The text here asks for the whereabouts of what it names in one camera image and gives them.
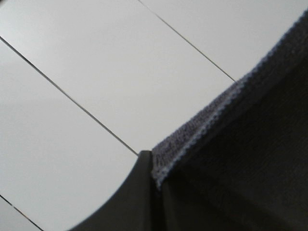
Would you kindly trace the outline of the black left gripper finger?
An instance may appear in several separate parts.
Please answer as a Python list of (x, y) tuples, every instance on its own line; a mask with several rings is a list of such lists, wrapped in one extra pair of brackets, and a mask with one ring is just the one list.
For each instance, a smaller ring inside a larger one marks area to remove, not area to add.
[(151, 171), (152, 152), (141, 151), (119, 189), (73, 231), (160, 231), (161, 201)]

